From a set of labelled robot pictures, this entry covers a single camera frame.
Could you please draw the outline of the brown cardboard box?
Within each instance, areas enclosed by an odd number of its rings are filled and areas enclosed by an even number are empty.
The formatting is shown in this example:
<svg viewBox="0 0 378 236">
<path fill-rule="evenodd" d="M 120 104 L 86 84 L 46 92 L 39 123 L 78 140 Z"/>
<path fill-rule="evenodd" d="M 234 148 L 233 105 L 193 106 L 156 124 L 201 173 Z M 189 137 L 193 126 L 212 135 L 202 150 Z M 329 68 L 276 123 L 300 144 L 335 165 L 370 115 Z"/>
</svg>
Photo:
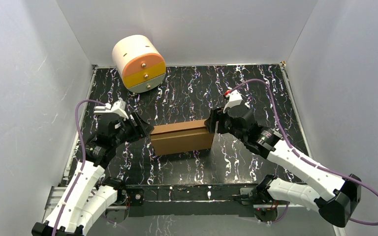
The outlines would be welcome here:
<svg viewBox="0 0 378 236">
<path fill-rule="evenodd" d="M 204 122 L 202 119 L 155 126 L 150 134 L 155 155 L 210 149 L 215 134 L 208 131 Z"/>
</svg>

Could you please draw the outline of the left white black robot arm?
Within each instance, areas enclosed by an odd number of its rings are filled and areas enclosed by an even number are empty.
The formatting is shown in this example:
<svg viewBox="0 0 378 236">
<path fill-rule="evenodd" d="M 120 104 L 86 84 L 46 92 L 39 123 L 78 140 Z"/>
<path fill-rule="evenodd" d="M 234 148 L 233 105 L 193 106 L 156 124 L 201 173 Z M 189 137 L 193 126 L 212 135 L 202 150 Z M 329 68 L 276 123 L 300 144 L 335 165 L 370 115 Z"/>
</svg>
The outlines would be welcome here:
<svg viewBox="0 0 378 236">
<path fill-rule="evenodd" d="M 119 180 L 107 178 L 91 196 L 93 188 L 124 143 L 136 142 L 150 135 L 154 127 L 136 112 L 125 118 L 116 113 L 99 116 L 97 130 L 87 140 L 83 152 L 85 160 L 75 170 L 61 199 L 40 223 L 36 222 L 34 236 L 85 236 L 96 220 L 112 205 L 121 205 L 127 191 Z"/>
</svg>

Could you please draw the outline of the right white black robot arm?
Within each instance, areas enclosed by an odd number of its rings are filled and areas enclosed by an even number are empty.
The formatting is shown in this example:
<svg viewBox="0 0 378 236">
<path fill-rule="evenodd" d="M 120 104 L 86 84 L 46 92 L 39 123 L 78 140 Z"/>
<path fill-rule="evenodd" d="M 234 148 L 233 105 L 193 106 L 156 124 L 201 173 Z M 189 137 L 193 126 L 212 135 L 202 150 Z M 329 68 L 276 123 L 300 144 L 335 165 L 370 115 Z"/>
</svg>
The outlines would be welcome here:
<svg viewBox="0 0 378 236">
<path fill-rule="evenodd" d="M 330 224 L 345 227 L 361 198 L 358 177 L 345 178 L 323 171 L 320 165 L 294 147 L 272 128 L 261 126 L 253 111 L 244 105 L 225 110 L 214 108 L 205 125 L 210 133 L 229 133 L 253 154 L 282 166 L 303 183 L 291 183 L 275 175 L 267 175 L 248 194 L 250 200 L 269 204 L 284 201 L 314 210 Z"/>
</svg>

